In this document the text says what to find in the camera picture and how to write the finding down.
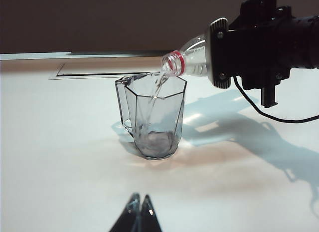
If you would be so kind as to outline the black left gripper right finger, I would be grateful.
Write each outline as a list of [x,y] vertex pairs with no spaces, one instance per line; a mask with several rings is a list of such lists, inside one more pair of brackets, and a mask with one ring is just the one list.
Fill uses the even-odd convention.
[[141,209],[141,231],[162,232],[151,198],[146,195]]

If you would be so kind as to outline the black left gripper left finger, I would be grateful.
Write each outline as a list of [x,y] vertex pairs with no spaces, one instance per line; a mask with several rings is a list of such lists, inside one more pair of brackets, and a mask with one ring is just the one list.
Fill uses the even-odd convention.
[[140,232],[140,195],[133,193],[110,232]]

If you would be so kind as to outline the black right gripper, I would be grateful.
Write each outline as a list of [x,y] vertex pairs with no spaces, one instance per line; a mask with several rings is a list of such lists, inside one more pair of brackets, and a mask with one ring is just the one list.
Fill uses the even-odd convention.
[[[275,87],[289,69],[279,65],[275,41],[283,20],[291,18],[289,8],[277,11],[277,0],[247,0],[241,4],[239,16],[229,27],[230,76],[240,76],[245,90],[260,89],[261,105],[275,106]],[[205,31],[207,77],[220,89],[231,85],[226,65],[228,20],[221,17]]]

